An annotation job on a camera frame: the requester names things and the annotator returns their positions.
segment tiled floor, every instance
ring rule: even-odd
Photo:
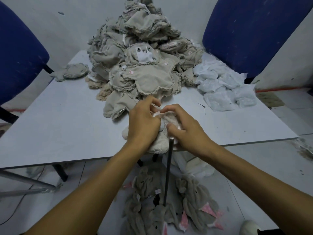
[[[278,91],[275,94],[286,105],[273,108],[273,112],[299,134],[306,144],[313,146],[313,97],[307,95],[304,90]],[[311,183],[313,160],[304,157],[292,142],[266,142],[231,146],[227,149],[283,182],[313,195],[313,184]],[[151,157],[146,156],[144,160],[151,160]],[[25,232],[106,162],[106,160],[78,162],[69,166],[66,169],[69,179],[66,183],[62,183],[63,186],[57,192],[25,196],[14,215],[5,224],[0,225],[0,234],[17,235]],[[37,178],[42,169],[43,167],[38,167],[31,170],[24,168],[13,171]],[[139,167],[135,165],[126,182],[129,182],[138,171]],[[45,167],[40,180],[54,185],[61,183],[51,166]],[[277,227],[253,201],[219,172],[216,171],[212,176],[202,179],[200,183],[209,188],[212,197],[224,212],[220,218],[224,231],[214,229],[210,230],[208,234],[238,234],[244,220],[254,220],[262,229]],[[2,191],[28,188],[29,185],[0,178],[0,190]],[[123,224],[121,215],[128,194],[130,194],[129,190],[121,190],[117,194],[116,201],[112,202],[100,225],[99,235],[120,234]],[[21,197],[9,197],[0,200],[0,224],[13,214],[20,199]],[[170,227],[169,231],[176,234],[173,227]]]

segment white table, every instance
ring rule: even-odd
[[[91,68],[86,51],[70,63]],[[125,140],[121,132],[128,115],[112,122],[103,116],[105,102],[97,101],[84,79],[52,81],[0,139],[0,168],[111,157]],[[276,141],[298,136],[262,102],[233,111],[213,112],[196,88],[183,87],[163,106],[178,103],[192,115],[209,137],[223,146]]]

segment wall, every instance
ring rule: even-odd
[[[312,40],[313,9],[252,83],[257,89],[312,86]]]
[[[125,0],[1,0],[31,29],[49,52],[48,65],[57,70],[66,65],[105,22],[117,18]],[[154,0],[156,7],[183,35],[201,42],[217,0]],[[7,108],[27,108],[45,89],[51,78],[42,71],[34,82]]]
[[[117,18],[125,0],[1,0],[32,30],[50,54],[48,65],[66,65],[107,17]],[[154,0],[182,35],[201,42],[217,0]],[[313,74],[313,12],[304,19],[272,61],[257,76],[257,88],[302,86]],[[44,71],[21,94],[3,106],[27,108],[45,89],[50,77]]]

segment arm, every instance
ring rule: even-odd
[[[190,153],[209,163],[252,199],[285,234],[313,234],[313,197],[256,168],[213,142],[198,121],[180,105],[165,106],[161,113],[175,111],[184,130],[167,125],[169,134]]]
[[[157,110],[151,103],[161,106],[158,99],[148,96],[130,111],[127,143],[104,168],[58,203],[25,235],[97,233],[124,180],[158,134],[161,121],[160,117],[152,117],[150,111]]]

